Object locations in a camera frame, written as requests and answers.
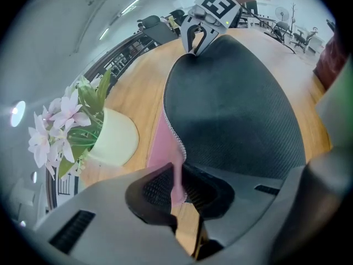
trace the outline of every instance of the white flower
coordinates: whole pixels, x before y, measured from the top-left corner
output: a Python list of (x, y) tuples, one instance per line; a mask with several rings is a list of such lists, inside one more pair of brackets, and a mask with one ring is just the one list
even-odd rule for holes
[(72, 93), (73, 93), (73, 91), (74, 91), (74, 89), (75, 89), (75, 86), (73, 86), (73, 85), (70, 85), (70, 86), (66, 87), (65, 88), (65, 92), (64, 92), (64, 97), (70, 98)]
[(44, 121), (44, 126), (48, 127), (48, 121), (50, 118), (57, 112), (60, 111), (60, 103), (61, 98), (55, 98), (49, 105), (49, 109), (47, 110), (45, 106), (43, 106), (42, 118)]
[(68, 126), (71, 122), (77, 123), (80, 126), (89, 126), (90, 119), (89, 117), (82, 112), (78, 112), (82, 107), (78, 103), (78, 91), (75, 89), (70, 98), (63, 97), (61, 98), (61, 111), (50, 118), (54, 121), (54, 128), (60, 129), (63, 126)]
[(48, 171), (54, 181), (55, 181), (55, 172), (54, 172), (53, 167), (58, 168), (60, 165), (60, 162), (61, 162), (61, 158), (58, 158), (58, 160), (55, 160), (55, 161), (48, 160), (45, 163), (45, 167), (48, 169)]
[(34, 113), (34, 128), (28, 128), (29, 135), (31, 136), (28, 141), (28, 150), (34, 154), (34, 161), (38, 168), (42, 167), (47, 161), (47, 154), (50, 151), (48, 141), (48, 132), (44, 127), (42, 116), (37, 116)]
[(93, 89), (96, 89), (101, 81), (101, 77), (95, 78), (90, 82), (90, 85), (93, 87)]
[(55, 129), (53, 126), (51, 130), (49, 131), (50, 136), (55, 137), (56, 141), (52, 145), (52, 152), (53, 154), (56, 154), (57, 156), (53, 156), (51, 158), (51, 162), (55, 162), (55, 160), (58, 157), (58, 153), (62, 151), (64, 154), (65, 158), (67, 161), (70, 161), (72, 163), (75, 162), (72, 154), (72, 149), (71, 145), (67, 140), (67, 133), (70, 130), (70, 128), (73, 125), (73, 119), (70, 119), (66, 122), (65, 129)]

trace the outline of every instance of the black mesh backrest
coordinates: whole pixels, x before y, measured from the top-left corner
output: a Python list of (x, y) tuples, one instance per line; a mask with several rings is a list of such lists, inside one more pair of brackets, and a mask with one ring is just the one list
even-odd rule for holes
[(183, 10), (178, 9), (170, 12), (170, 14), (173, 16), (173, 18), (177, 19), (185, 15), (185, 12)]
[(144, 29), (143, 33), (159, 44), (165, 44), (178, 38), (169, 27), (162, 22), (158, 22), (154, 26)]
[(146, 19), (142, 20), (142, 24), (146, 29), (153, 27), (160, 22), (161, 22), (161, 19), (156, 15), (150, 15)]
[(169, 163), (130, 184), (125, 192), (126, 205), (145, 223), (175, 230), (177, 219), (170, 214), (173, 183), (173, 165)]
[(234, 201), (235, 192), (224, 180), (183, 164), (183, 187), (204, 220), (222, 217)]
[(276, 179), (305, 164), (286, 95), (264, 64), (229, 35), (198, 57), (177, 60), (163, 105), (187, 163)]

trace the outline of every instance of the flower pot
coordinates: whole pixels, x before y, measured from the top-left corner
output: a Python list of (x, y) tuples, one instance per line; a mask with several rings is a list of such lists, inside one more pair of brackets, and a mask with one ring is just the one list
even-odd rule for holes
[(103, 111), (103, 126), (88, 156), (108, 165), (122, 166), (137, 149), (136, 126), (129, 117), (117, 111), (109, 108)]

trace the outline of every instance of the floor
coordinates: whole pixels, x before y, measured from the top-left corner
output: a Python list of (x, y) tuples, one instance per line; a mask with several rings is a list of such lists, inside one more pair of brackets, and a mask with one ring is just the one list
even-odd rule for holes
[[(255, 24), (253, 29), (256, 29), (260, 32), (271, 32), (271, 29), (267, 30), (266, 28), (260, 27), (259, 25)], [(303, 52), (303, 49), (301, 49), (299, 46), (294, 48), (294, 44), (290, 43), (292, 39), (290, 38), (289, 34), (285, 35), (285, 44), (288, 45), (290, 48), (294, 50), (294, 52), (297, 54), (297, 56), (306, 64), (308, 64), (312, 69), (316, 67), (316, 63), (319, 61), (320, 54), (315, 54), (311, 49), (307, 49), (306, 52)]]

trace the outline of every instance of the chair seat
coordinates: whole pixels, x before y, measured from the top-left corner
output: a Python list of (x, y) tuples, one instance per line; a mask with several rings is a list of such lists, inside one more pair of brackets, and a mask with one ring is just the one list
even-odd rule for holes
[(298, 40), (300, 43), (304, 43), (306, 42), (305, 38), (303, 36), (300, 36), (299, 34), (297, 33), (293, 33), (294, 37), (296, 40)]

